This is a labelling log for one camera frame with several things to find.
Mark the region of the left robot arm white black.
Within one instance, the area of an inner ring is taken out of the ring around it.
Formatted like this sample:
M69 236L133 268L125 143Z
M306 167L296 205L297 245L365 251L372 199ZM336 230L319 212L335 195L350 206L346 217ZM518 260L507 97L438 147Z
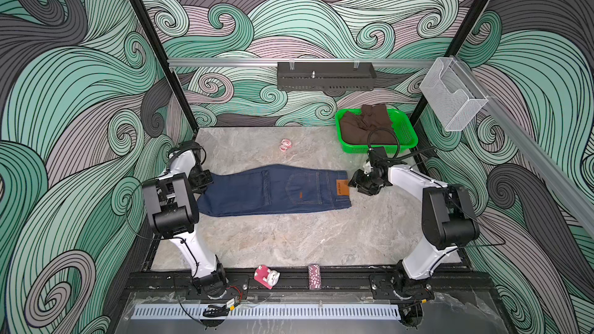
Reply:
M201 145L183 142L169 151L165 169L141 188L153 234L176 245L190 266L193 286L215 297L227 289L225 270L195 230L200 220L196 196L213 183L210 171L202 167L205 158Z

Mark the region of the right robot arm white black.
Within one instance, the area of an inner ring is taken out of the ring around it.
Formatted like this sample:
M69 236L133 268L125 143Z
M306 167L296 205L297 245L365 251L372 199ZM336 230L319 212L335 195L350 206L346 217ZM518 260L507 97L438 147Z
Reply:
M415 249L394 269L390 281L395 298L421 301L432 296L428 281L451 253L467 246L480 236L480 227L468 190L415 171L405 163L410 155L399 150L388 156L382 146L372 144L373 136L393 130L376 128L368 134L368 160L357 170L349 186L359 193L375 196L385 187L397 186L421 202L423 237Z

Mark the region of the dark blue denim trousers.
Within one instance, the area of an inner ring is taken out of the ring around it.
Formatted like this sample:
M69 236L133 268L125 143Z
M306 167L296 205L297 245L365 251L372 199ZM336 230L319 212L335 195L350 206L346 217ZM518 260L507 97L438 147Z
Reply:
M213 217L319 213L351 207L348 174L342 170L266 165L212 176L197 199Z

